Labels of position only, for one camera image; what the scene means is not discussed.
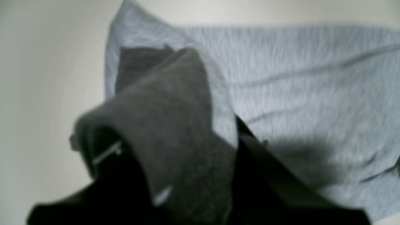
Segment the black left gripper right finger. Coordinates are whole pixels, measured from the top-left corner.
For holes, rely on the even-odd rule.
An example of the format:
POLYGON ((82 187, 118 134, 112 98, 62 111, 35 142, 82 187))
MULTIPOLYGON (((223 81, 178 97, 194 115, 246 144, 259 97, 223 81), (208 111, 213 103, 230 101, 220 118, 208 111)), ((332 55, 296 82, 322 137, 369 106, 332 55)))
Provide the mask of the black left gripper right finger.
POLYGON ((304 185, 236 116, 238 151, 231 225, 370 225, 361 209, 341 207, 304 185))

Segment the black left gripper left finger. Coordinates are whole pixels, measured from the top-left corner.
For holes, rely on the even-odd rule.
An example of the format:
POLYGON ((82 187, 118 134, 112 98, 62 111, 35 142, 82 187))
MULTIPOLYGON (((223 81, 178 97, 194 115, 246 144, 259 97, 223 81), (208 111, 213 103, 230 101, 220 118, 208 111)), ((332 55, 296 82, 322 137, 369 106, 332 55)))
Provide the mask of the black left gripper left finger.
POLYGON ((162 152, 175 150, 168 138, 147 131, 73 134, 72 148, 84 158, 93 182, 52 203, 33 207, 28 225, 174 225, 165 202, 175 170, 162 152))

